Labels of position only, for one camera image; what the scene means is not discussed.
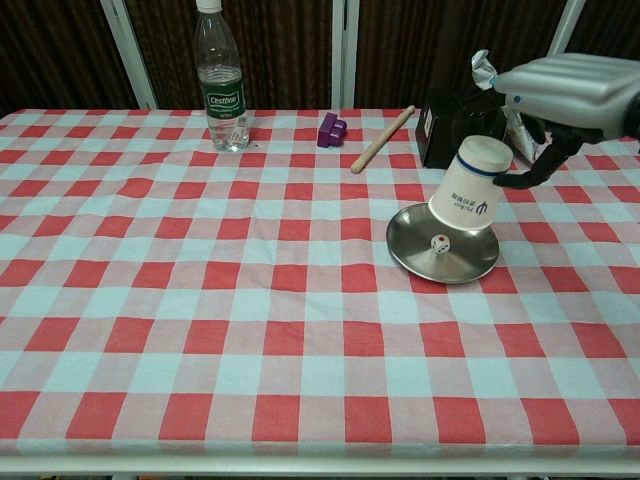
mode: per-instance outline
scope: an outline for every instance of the white cup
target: white cup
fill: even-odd
[[[509,169],[512,158],[513,152],[500,140],[482,135],[465,138],[429,199],[433,216],[458,230],[491,225],[501,191],[493,179]]]

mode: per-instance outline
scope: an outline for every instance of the plastic bottle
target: plastic bottle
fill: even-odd
[[[222,17],[222,0],[196,0],[195,58],[211,139],[217,150],[249,142],[238,47]]]

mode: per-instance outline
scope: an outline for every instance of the dark curtain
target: dark curtain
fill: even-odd
[[[223,2],[245,77],[247,106],[323,108],[331,103],[329,0]],[[201,108],[193,59],[194,0],[127,0],[160,108]]]
[[[428,88],[475,89],[481,48],[498,72],[547,54],[565,1],[361,0],[355,104],[421,106]]]
[[[640,2],[589,0],[567,52],[640,60]]]
[[[0,12],[0,117],[137,106],[99,0],[1,0]]]

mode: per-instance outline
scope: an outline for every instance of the purple toy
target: purple toy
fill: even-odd
[[[333,145],[339,147],[347,134],[347,122],[338,120],[335,113],[327,113],[318,129],[318,146],[328,147]]]

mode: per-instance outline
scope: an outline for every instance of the metal plate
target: metal plate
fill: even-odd
[[[431,239],[449,237],[451,248],[436,255]],[[391,256],[410,272],[441,283],[467,283],[486,275],[498,260],[500,247],[491,227],[462,231],[436,219],[426,203],[400,210],[387,226]]]

